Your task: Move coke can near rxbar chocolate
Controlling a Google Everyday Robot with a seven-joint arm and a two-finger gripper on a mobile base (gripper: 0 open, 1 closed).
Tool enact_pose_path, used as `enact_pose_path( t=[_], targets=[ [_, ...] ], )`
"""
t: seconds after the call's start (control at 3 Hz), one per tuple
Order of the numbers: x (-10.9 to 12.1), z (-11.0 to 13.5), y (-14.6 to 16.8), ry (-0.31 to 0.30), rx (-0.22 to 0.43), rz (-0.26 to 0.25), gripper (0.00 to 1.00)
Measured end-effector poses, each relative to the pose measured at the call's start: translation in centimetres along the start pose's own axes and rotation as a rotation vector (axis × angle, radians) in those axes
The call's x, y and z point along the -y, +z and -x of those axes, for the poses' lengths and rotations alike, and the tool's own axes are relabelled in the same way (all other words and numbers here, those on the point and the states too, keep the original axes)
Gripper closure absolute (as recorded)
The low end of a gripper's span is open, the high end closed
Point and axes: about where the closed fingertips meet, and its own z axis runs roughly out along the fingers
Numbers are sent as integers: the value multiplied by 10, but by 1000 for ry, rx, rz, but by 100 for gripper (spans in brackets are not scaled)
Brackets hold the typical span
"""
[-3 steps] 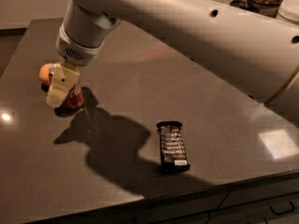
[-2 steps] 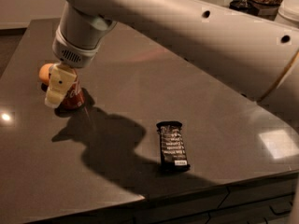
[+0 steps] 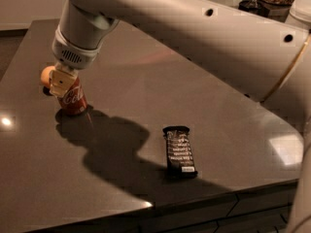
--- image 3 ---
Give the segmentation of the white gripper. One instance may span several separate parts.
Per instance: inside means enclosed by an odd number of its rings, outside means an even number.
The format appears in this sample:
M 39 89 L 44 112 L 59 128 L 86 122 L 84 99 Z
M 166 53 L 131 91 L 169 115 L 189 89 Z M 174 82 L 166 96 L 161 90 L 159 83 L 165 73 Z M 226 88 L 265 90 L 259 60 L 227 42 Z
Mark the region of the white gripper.
M 78 78 L 78 71 L 88 67 L 100 51 L 103 31 L 55 30 L 52 52 L 57 63 L 50 71 L 50 92 L 62 98 Z

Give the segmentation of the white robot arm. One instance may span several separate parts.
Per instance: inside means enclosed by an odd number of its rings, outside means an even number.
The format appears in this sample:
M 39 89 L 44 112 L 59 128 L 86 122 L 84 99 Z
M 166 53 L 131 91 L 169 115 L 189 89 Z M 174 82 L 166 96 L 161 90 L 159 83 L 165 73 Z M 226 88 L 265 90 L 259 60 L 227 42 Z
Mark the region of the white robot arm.
M 65 94 L 119 21 L 249 95 L 301 133 L 302 167 L 286 233 L 310 233 L 309 31 L 207 0 L 67 0 L 52 43 L 52 94 Z

